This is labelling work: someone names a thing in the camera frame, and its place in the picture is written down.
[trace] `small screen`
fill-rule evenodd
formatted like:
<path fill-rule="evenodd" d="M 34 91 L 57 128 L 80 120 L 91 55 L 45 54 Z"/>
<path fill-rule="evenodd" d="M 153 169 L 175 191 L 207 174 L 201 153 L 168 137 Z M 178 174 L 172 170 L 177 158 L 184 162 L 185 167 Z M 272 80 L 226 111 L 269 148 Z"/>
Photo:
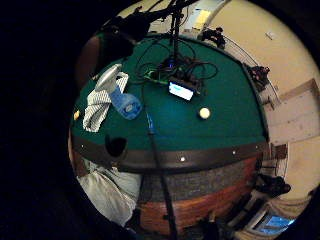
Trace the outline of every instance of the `small screen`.
<path fill-rule="evenodd" d="M 172 82 L 169 83 L 169 92 L 188 101 L 193 96 L 193 91 Z"/>

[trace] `dark clothing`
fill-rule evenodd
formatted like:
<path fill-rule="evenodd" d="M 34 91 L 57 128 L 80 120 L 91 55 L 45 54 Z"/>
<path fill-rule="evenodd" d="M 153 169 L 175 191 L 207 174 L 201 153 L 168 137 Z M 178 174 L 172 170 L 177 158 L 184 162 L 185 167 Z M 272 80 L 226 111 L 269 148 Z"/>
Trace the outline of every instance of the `dark clothing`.
<path fill-rule="evenodd" d="M 268 80 L 268 73 L 264 72 L 264 67 L 262 66 L 254 66 L 254 67 L 247 67 L 248 72 L 250 76 L 252 77 L 252 80 L 254 81 L 257 90 L 259 92 L 263 91 L 265 89 L 265 86 L 269 83 Z"/>
<path fill-rule="evenodd" d="M 268 194 L 271 198 L 277 197 L 286 193 L 284 187 L 286 185 L 282 177 L 270 177 L 267 175 L 258 175 L 264 182 L 263 185 L 255 186 L 254 188 L 259 192 Z"/>
<path fill-rule="evenodd" d="M 200 223 L 203 230 L 202 240 L 219 240 L 219 228 L 215 222 L 203 221 Z"/>
<path fill-rule="evenodd" d="M 213 41 L 215 44 L 217 44 L 217 47 L 222 49 L 224 49 L 224 46 L 226 44 L 226 41 L 224 40 L 222 34 L 219 33 L 217 30 L 211 30 L 211 29 L 205 30 L 202 33 L 201 41 L 204 41 L 206 39 Z"/>

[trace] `white billiard ball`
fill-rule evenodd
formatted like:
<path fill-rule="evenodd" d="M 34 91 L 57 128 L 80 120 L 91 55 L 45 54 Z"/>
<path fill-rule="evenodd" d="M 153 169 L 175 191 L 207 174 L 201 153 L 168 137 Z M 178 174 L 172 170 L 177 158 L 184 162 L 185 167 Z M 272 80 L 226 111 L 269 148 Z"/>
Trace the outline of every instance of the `white billiard ball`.
<path fill-rule="evenodd" d="M 210 110 L 208 108 L 201 108 L 199 111 L 199 116 L 202 119 L 207 119 L 210 117 Z"/>

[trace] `blue object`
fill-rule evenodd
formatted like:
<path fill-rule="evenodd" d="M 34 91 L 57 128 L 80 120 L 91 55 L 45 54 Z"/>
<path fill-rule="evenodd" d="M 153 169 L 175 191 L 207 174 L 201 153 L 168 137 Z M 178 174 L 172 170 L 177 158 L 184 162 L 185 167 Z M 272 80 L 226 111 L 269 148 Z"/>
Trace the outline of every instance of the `blue object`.
<path fill-rule="evenodd" d="M 109 94 L 112 105 L 122 117 L 128 120 L 136 118 L 142 106 L 138 98 L 129 93 L 121 93 L 119 86 Z"/>

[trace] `striped cloth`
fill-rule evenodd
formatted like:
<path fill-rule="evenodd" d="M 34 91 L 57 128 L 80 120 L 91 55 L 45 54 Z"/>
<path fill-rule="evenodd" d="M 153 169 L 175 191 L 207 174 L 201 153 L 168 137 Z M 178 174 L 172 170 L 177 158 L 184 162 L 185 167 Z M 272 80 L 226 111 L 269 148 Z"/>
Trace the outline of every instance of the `striped cloth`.
<path fill-rule="evenodd" d="M 123 93 L 128 82 L 128 74 L 120 72 L 117 75 L 117 84 Z M 111 99 L 106 90 L 93 90 L 87 97 L 88 106 L 84 112 L 83 129 L 88 132 L 98 132 L 101 122 L 106 118 Z"/>

